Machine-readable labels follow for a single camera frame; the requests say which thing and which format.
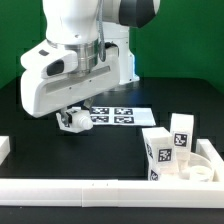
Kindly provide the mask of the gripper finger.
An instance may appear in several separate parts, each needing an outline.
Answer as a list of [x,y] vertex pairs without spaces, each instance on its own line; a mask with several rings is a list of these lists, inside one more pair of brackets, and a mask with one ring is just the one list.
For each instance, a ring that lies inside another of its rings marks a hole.
[[59,112],[56,114],[59,128],[64,131],[70,130],[70,115],[66,112]]
[[87,109],[91,108],[93,105],[94,99],[93,98],[88,98],[84,101],[83,106]]

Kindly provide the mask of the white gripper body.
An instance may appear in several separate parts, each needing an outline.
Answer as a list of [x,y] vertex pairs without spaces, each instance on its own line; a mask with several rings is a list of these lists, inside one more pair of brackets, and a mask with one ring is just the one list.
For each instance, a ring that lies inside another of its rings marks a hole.
[[70,74],[43,79],[37,72],[25,71],[21,78],[21,98],[24,110],[41,117],[69,105],[88,99],[119,84],[117,53],[108,53],[88,75]]

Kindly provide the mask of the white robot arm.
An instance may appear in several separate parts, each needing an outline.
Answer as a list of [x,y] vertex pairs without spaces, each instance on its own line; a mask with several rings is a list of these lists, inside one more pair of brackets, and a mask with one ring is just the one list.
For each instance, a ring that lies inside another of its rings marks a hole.
[[107,42],[103,24],[141,28],[160,0],[42,0],[46,39],[21,56],[24,110],[38,118],[54,112],[59,127],[93,127],[92,98],[120,82],[119,47]]

